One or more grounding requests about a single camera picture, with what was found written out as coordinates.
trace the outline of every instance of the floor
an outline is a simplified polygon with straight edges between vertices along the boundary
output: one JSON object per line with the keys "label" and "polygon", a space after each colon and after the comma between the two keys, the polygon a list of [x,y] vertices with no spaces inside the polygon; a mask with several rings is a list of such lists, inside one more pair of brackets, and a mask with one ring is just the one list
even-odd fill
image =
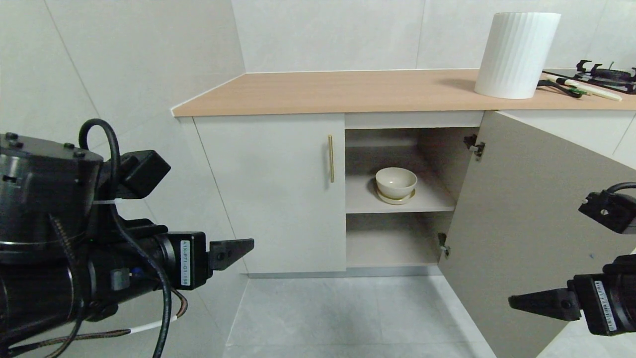
{"label": "floor", "polygon": [[[573,322],[540,358],[636,356]],[[252,279],[224,358],[495,358],[443,276]]]}

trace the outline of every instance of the ribbed white vase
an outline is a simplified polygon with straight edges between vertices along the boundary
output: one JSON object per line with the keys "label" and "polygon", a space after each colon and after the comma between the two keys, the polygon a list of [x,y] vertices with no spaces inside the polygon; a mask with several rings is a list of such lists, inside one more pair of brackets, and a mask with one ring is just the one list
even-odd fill
{"label": "ribbed white vase", "polygon": [[475,92],[491,97],[534,96],[561,14],[496,13]]}

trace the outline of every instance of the gold door handle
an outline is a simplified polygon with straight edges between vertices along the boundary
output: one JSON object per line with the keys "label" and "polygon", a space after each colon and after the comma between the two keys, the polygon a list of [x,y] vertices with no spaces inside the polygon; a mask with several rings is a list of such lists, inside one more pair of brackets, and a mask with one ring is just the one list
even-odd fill
{"label": "gold door handle", "polygon": [[329,168],[331,170],[331,182],[336,182],[336,172],[333,170],[333,137],[331,134],[328,136],[329,138]]}

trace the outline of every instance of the black cable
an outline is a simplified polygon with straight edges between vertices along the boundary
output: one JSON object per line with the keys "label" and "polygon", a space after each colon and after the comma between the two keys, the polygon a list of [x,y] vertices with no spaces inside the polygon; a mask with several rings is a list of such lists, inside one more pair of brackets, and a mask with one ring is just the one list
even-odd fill
{"label": "black cable", "polygon": [[[121,164],[121,156],[119,150],[119,143],[117,142],[117,136],[115,135],[115,131],[111,127],[108,122],[99,118],[93,118],[87,120],[79,129],[79,146],[82,149],[88,150],[88,132],[93,126],[102,127],[104,132],[106,133],[106,137],[108,138],[108,145],[111,150],[111,173],[110,173],[110,198],[115,199],[115,195],[117,193],[117,186],[119,183],[119,175],[118,170]],[[157,272],[157,276],[159,276],[159,281],[161,281],[162,292],[163,292],[163,315],[162,315],[162,324],[161,329],[159,331],[159,337],[157,339],[157,343],[155,345],[155,352],[153,353],[153,358],[160,358],[163,352],[163,347],[165,346],[165,342],[168,338],[168,329],[170,327],[170,319],[171,319],[171,310],[172,310],[172,298],[170,296],[170,281],[168,280],[168,276],[165,274],[163,268],[157,264],[157,262],[150,256],[146,251],[144,251],[139,244],[135,241],[135,239],[128,233],[128,230],[121,222],[121,218],[117,213],[117,206],[115,204],[110,204],[110,212],[113,217],[113,221],[115,222],[115,226],[117,231],[121,237],[126,239],[128,244],[137,251],[137,253],[143,257],[150,266]]]}
{"label": "black cable", "polygon": [[[181,301],[181,307],[179,308],[179,311],[176,313],[177,318],[181,318],[188,311],[188,299],[186,299],[186,297],[183,294],[181,294],[181,292],[177,291],[176,289],[170,288],[170,290]],[[75,337],[75,340],[82,341],[82,340],[96,340],[101,338],[115,338],[115,337],[126,336],[128,334],[130,334],[129,328],[115,329],[114,331],[79,334],[77,335],[77,337]],[[67,339],[67,337],[68,336],[50,338],[48,340],[43,340],[36,343],[30,343],[26,345],[21,345],[19,347],[11,348],[9,349],[9,352],[10,352],[9,357],[17,357],[18,355],[25,354],[26,352],[30,352],[38,348],[43,348],[50,345],[62,343],[65,339]]]}
{"label": "black cable", "polygon": [[623,189],[636,189],[636,182],[614,184],[611,187],[607,188],[607,190],[605,191],[608,192],[609,194],[612,194]]}
{"label": "black cable", "polygon": [[51,222],[51,226],[53,227],[53,231],[55,232],[55,235],[57,236],[58,240],[60,240],[62,248],[64,249],[64,254],[66,255],[67,260],[69,261],[69,270],[71,271],[71,283],[73,285],[73,292],[74,292],[73,296],[79,298],[77,318],[75,320],[75,325],[73,326],[71,333],[68,336],[66,336],[66,338],[64,339],[64,342],[62,343],[61,346],[58,347],[58,349],[54,350],[51,354],[46,356],[46,358],[57,358],[60,355],[62,355],[62,353],[64,353],[64,351],[67,348],[69,348],[69,345],[71,345],[71,343],[77,336],[77,333],[81,327],[81,323],[84,319],[85,303],[82,297],[83,293],[81,291],[81,285],[79,282],[80,270],[78,269],[78,262],[75,258],[75,253],[73,252],[73,244],[71,243],[71,240],[69,239],[68,235],[64,231],[64,227],[62,226],[62,223],[60,222],[60,220],[54,217],[52,214],[49,214],[48,218],[49,218],[49,221]]}

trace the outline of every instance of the label sticker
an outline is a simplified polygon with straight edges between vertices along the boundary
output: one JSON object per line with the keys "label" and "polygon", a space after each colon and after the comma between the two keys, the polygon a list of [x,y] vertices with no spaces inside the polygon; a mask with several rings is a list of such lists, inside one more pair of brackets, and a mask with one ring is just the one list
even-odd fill
{"label": "label sticker", "polygon": [[190,241],[181,241],[181,285],[190,286]]}
{"label": "label sticker", "polygon": [[609,300],[607,299],[607,294],[605,293],[605,287],[603,286],[603,282],[594,281],[594,286],[596,286],[598,298],[600,298],[600,304],[603,307],[603,313],[605,314],[605,320],[607,321],[607,326],[610,331],[617,331],[616,322],[614,321],[614,315],[612,314],[612,308],[609,306]]}

